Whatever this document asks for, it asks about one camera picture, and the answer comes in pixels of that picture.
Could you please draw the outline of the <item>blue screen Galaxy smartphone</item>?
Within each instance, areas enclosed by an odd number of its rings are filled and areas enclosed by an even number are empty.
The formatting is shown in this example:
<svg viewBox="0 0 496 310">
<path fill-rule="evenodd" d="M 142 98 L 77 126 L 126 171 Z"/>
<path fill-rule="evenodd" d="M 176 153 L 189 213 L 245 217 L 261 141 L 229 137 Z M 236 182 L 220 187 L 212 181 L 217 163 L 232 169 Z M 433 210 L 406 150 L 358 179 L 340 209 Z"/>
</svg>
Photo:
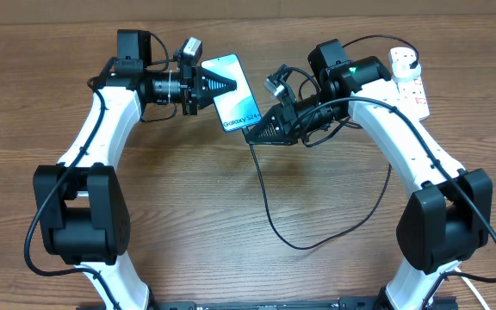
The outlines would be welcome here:
<svg viewBox="0 0 496 310">
<path fill-rule="evenodd" d="M 208 59 L 201 67 L 236 83 L 234 90 L 214 97 L 214 106 L 226 133 L 256 125 L 262 116 L 237 54 Z"/>
</svg>

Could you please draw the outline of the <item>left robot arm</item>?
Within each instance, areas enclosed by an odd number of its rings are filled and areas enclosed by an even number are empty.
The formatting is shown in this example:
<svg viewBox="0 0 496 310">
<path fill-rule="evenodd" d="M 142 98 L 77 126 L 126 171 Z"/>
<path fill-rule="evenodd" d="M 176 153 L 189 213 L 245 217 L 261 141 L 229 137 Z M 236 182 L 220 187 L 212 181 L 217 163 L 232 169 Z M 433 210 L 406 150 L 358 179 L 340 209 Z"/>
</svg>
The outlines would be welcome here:
<svg viewBox="0 0 496 310">
<path fill-rule="evenodd" d="M 75 141 L 33 177 L 37 211 L 24 241 L 25 264 L 39 276 L 84 274 L 103 309 L 158 306 L 127 253 L 131 222 L 116 174 L 146 105 L 172 104 L 196 115 L 237 87 L 199 65 L 201 40 L 190 37 L 154 61 L 156 38 L 145 30 L 118 30 L 117 54 L 87 82 L 93 102 Z"/>
</svg>

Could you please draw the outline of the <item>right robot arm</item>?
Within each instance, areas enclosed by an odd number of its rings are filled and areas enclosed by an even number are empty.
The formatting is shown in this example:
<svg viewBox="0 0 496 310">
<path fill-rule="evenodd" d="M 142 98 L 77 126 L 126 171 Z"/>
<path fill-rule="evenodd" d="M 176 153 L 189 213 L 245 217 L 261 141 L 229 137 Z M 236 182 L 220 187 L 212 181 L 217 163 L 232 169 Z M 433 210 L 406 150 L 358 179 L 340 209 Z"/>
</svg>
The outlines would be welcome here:
<svg viewBox="0 0 496 310">
<path fill-rule="evenodd" d="M 490 232 L 493 184 L 483 170 L 466 170 L 426 131 L 429 115 L 417 49 L 398 40 L 387 62 L 353 60 L 345 44 L 329 40 L 308 55 L 313 96 L 288 84 L 289 66 L 269 75 L 266 88 L 277 103 L 246 129 L 250 146 L 310 145 L 312 133 L 334 135 L 358 125 L 378 145 L 389 171 L 408 198 L 396 228 L 403 258 L 394 278 L 376 296 L 339 298 L 337 309 L 455 309 L 437 291 L 460 264 L 485 246 Z"/>
</svg>

